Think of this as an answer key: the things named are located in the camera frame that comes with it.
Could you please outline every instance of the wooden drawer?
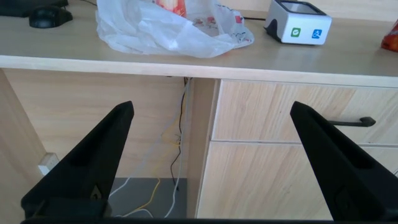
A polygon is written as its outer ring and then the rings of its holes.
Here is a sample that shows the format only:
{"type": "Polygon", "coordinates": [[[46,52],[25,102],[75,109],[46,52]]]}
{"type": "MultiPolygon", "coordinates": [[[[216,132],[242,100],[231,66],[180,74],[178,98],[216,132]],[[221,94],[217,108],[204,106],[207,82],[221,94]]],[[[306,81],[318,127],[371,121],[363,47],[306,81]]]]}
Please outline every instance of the wooden drawer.
{"type": "Polygon", "coordinates": [[[221,84],[213,139],[300,142],[290,118],[294,101],[333,121],[370,116],[377,121],[370,128],[338,128],[359,144],[398,144],[398,90],[236,81],[221,84]]]}
{"type": "MultiPolygon", "coordinates": [[[[392,172],[398,149],[365,149],[392,172]]],[[[211,143],[198,218],[331,220],[302,146],[211,143]]]]}

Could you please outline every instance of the wooden desk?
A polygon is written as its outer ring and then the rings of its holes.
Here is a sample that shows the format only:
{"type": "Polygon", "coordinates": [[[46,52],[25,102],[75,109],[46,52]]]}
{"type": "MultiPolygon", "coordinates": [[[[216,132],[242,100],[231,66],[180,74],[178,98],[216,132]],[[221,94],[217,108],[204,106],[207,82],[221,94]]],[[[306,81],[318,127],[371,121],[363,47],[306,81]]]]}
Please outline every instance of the wooden desk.
{"type": "MultiPolygon", "coordinates": [[[[278,44],[247,21],[255,44],[197,59],[113,51],[96,34],[93,6],[71,1],[69,10],[75,19],[49,30],[0,18],[0,217],[9,223],[21,221],[19,200],[41,178],[44,154],[62,158],[132,100],[118,170],[127,177],[178,110],[181,77],[195,78],[182,174],[191,217],[330,218],[288,116],[295,100],[328,119],[374,117],[374,127],[341,130],[398,169],[398,54],[379,48],[391,22],[335,19],[326,45],[312,47],[278,44]]],[[[154,177],[158,164],[157,175],[170,177],[170,148],[160,143],[136,177],[154,177]]]]}

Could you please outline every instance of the black computer mouse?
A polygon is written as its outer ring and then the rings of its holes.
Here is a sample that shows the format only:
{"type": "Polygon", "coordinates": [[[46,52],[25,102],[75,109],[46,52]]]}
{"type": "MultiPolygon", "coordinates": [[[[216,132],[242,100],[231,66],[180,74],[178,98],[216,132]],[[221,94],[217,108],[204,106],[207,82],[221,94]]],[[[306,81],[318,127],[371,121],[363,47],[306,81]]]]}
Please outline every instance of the black computer mouse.
{"type": "Polygon", "coordinates": [[[58,27],[73,19],[72,13],[57,6],[42,6],[34,9],[29,16],[29,25],[34,28],[58,27]]]}

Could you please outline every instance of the black drawer handle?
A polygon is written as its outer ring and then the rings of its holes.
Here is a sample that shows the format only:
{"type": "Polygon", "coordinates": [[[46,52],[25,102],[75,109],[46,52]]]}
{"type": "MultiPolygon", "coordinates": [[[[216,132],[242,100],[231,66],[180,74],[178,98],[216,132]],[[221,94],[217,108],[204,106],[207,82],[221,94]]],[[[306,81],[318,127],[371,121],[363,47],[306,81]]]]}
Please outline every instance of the black drawer handle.
{"type": "Polygon", "coordinates": [[[364,127],[364,128],[368,128],[376,124],[376,121],[371,117],[365,117],[359,120],[360,122],[340,122],[340,121],[329,121],[329,122],[335,126],[364,127]]]}

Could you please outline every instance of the orange package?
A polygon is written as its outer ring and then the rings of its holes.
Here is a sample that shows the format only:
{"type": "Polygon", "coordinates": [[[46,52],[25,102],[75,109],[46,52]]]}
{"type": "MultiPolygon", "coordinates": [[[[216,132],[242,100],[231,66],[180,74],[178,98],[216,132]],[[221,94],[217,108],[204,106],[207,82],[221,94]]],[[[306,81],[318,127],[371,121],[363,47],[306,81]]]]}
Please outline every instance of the orange package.
{"type": "Polygon", "coordinates": [[[398,21],[394,24],[392,31],[384,37],[381,47],[398,52],[398,21]]]}
{"type": "Polygon", "coordinates": [[[179,16],[187,17],[185,0],[156,0],[156,4],[166,10],[176,13],[179,16]]]}

